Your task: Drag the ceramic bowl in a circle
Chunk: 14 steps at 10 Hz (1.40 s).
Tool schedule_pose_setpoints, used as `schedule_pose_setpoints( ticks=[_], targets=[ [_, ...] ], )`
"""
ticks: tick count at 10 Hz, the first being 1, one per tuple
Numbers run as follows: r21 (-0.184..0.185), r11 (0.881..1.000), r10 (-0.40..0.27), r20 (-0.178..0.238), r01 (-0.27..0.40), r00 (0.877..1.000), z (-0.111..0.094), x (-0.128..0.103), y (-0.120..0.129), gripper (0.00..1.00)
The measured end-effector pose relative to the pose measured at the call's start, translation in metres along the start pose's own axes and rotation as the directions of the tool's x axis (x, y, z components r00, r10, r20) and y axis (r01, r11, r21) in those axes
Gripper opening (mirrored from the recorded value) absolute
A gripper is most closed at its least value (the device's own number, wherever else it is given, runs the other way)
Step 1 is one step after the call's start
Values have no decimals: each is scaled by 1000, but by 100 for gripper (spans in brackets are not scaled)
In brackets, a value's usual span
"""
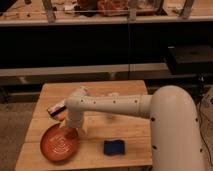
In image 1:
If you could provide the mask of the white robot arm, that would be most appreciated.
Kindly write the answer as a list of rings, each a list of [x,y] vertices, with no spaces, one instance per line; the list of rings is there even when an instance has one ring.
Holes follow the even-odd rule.
[[[80,128],[86,111],[146,118],[150,121],[153,171],[205,171],[196,105],[187,91],[164,86],[152,95],[94,97],[86,88],[66,100],[66,125]]]

